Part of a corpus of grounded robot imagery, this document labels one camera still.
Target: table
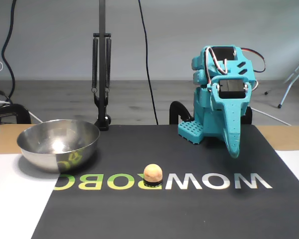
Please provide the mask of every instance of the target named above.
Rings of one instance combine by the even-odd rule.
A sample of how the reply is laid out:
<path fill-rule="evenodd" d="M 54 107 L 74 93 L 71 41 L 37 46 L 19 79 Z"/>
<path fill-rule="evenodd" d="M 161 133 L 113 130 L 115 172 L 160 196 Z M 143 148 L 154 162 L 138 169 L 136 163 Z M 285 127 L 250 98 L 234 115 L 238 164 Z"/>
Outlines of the table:
<path fill-rule="evenodd" d="M 0 154 L 21 153 L 16 138 L 30 126 L 32 125 L 0 125 Z M 299 126 L 258 126 L 257 128 L 275 150 L 299 150 Z"/>
<path fill-rule="evenodd" d="M 1 239 L 137 238 L 144 232 L 144 239 L 299 238 L 299 157 L 282 161 L 272 149 L 299 152 L 299 126 L 258 127 L 270 145 L 255 127 L 244 126 L 242 158 L 232 160 L 223 144 L 192 145 L 177 137 L 176 125 L 113 125 L 102 134 L 96 163 L 70 174 L 71 182 L 34 177 L 21 165 L 25 160 L 13 158 L 15 139 L 27 127 L 0 131 Z M 13 163 L 5 164 L 7 153 Z M 140 173 L 152 162 L 165 174 L 159 190 L 142 186 Z"/>

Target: gray floor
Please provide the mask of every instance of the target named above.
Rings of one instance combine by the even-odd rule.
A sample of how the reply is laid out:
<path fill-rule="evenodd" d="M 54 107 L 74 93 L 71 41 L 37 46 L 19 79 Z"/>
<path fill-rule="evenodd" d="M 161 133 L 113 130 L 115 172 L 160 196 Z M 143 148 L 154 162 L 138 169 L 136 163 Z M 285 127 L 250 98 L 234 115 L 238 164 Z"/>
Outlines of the gray floor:
<path fill-rule="evenodd" d="M 284 88 L 265 96 L 263 93 L 278 82 L 262 82 L 253 92 L 251 106 L 299 125 L 299 81 L 290 90 L 283 107 L 277 105 Z M 182 102 L 193 111 L 192 81 L 153 81 L 153 94 L 159 124 L 168 124 L 168 110 L 172 101 Z M 11 82 L 0 81 L 0 89 L 9 92 Z M 147 81 L 115 81 L 111 83 L 108 114 L 112 124 L 155 124 Z M 89 81 L 17 81 L 14 103 L 27 107 L 42 119 L 81 119 L 95 122 L 97 108 L 93 102 Z M 282 125 L 267 116 L 254 112 L 254 125 Z"/>

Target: metal spring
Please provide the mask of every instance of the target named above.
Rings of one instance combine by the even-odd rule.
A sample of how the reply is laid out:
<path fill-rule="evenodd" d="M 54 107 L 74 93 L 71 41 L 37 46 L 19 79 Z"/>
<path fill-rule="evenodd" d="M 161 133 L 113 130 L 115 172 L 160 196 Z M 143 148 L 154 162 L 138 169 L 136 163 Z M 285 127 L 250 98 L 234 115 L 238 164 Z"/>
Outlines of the metal spring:
<path fill-rule="evenodd" d="M 97 38 L 93 39 L 93 59 L 92 59 L 92 92 L 97 92 L 98 86 L 98 44 Z"/>
<path fill-rule="evenodd" d="M 111 43 L 110 38 L 106 39 L 106 62 L 105 62 L 105 87 L 110 88 L 111 76 Z"/>

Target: black mat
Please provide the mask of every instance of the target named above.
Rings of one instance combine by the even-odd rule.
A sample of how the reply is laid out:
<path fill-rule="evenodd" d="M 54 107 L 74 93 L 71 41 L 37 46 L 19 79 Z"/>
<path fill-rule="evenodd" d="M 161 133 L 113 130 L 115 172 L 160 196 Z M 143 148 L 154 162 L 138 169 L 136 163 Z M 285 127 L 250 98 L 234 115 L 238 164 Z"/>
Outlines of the black mat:
<path fill-rule="evenodd" d="M 242 127 L 238 159 L 217 140 L 192 145 L 177 135 L 175 125 L 113 125 L 102 132 L 98 149 L 90 168 L 72 172 L 72 187 L 53 191 L 33 239 L 299 239 L 299 181 L 252 125 Z M 161 190 L 138 187 L 138 174 L 150 163 L 163 169 Z M 110 188 L 108 178 L 123 173 L 132 175 L 135 184 Z M 166 190 L 170 173 L 181 183 L 191 173 L 202 189 L 191 180 L 180 189 L 173 180 Z M 209 173 L 219 175 L 203 183 Z M 85 174 L 104 174 L 101 190 L 80 189 Z M 241 179 L 235 184 L 235 174 L 250 185 Z M 257 188 L 251 174 L 263 179 L 256 178 Z M 57 186 L 67 182 L 60 178 Z M 124 186 L 127 179 L 114 183 Z M 224 184 L 224 189 L 210 188 Z"/>

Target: teal robot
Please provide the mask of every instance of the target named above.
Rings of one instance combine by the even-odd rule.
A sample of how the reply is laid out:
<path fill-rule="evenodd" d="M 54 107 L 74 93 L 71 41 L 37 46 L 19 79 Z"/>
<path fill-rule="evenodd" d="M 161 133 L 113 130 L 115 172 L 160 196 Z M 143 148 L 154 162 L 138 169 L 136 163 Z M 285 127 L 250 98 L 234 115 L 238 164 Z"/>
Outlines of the teal robot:
<path fill-rule="evenodd" d="M 197 88 L 194 117 L 178 125 L 178 134 L 199 144 L 205 137 L 224 141 L 233 158 L 239 156 L 241 117 L 245 115 L 252 91 L 258 86 L 252 62 L 243 51 L 248 48 L 206 46 L 192 59 Z"/>

